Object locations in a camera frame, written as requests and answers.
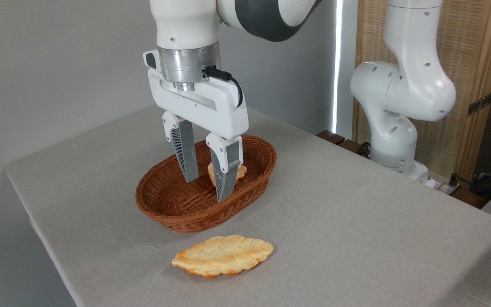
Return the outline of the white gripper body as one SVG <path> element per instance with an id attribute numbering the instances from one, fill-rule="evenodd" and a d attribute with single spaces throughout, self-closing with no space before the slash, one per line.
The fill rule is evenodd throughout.
<path id="1" fill-rule="evenodd" d="M 239 93 L 233 82 L 210 78 L 196 84 L 193 91 L 182 91 L 152 68 L 148 78 L 154 101 L 162 109 L 226 139 L 248 130 L 246 102 L 238 106 Z"/>

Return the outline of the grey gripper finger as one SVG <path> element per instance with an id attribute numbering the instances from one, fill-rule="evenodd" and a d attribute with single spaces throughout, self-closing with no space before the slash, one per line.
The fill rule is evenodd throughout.
<path id="1" fill-rule="evenodd" d="M 198 178 L 198 163 L 192 123 L 165 111 L 162 115 L 166 140 L 171 142 L 186 182 Z"/>
<path id="2" fill-rule="evenodd" d="M 238 175 L 238 167 L 243 164 L 242 137 L 225 139 L 210 133 L 206 137 L 210 148 L 218 202 L 230 197 Z"/>

